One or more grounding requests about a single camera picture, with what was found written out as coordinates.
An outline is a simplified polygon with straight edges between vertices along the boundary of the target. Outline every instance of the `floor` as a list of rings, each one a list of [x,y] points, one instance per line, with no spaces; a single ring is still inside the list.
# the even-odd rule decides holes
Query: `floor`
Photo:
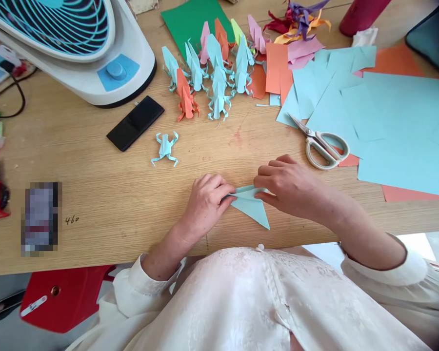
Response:
[[[423,257],[439,262],[439,232],[400,235],[399,238]],[[306,245],[305,248],[341,272],[343,254],[335,243]],[[118,267],[115,273],[123,268]],[[30,276],[30,273],[0,276],[0,300],[24,289]],[[100,297],[110,288],[111,283],[103,282]],[[93,315],[66,334],[57,334],[23,322],[18,314],[19,309],[15,309],[0,321],[0,351],[63,351],[87,330],[95,317]]]

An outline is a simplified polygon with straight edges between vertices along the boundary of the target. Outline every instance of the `white blouse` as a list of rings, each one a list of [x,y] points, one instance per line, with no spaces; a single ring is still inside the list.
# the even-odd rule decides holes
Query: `white blouse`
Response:
[[[290,333],[305,351],[439,343],[439,271],[417,253],[384,272],[346,258],[344,276],[315,257],[231,248],[184,260],[164,282],[143,271],[145,255],[117,274],[96,325],[67,350],[290,350]]]

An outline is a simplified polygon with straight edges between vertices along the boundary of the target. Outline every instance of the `person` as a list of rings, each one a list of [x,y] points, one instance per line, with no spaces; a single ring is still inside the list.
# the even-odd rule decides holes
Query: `person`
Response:
[[[271,193],[258,199],[333,231],[346,254],[345,275],[305,250],[263,245],[219,250],[189,265],[184,257],[235,200],[226,196],[232,185],[207,174],[195,180],[184,214],[164,239],[116,275],[96,325],[68,350],[438,346],[439,271],[289,155],[259,167],[254,185]]]

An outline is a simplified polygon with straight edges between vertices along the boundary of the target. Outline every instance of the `electric fan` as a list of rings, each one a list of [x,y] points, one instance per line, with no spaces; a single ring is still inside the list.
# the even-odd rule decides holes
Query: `electric fan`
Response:
[[[156,71],[125,0],[0,0],[0,40],[103,108],[135,98]]]

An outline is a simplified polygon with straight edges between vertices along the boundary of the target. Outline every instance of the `scissors handle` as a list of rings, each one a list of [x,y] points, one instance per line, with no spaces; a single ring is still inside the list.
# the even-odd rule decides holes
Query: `scissors handle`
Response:
[[[343,148],[343,155],[340,155],[338,151],[335,150],[335,148],[324,139],[324,136],[338,141]],[[309,159],[309,162],[318,169],[329,170],[335,168],[350,154],[350,147],[348,146],[348,143],[338,135],[333,133],[316,132],[315,138],[318,140],[318,142],[312,137],[308,137],[306,139],[306,155]],[[311,154],[311,147],[313,147],[320,155],[322,155],[324,159],[327,160],[327,165],[322,165],[315,161]]]

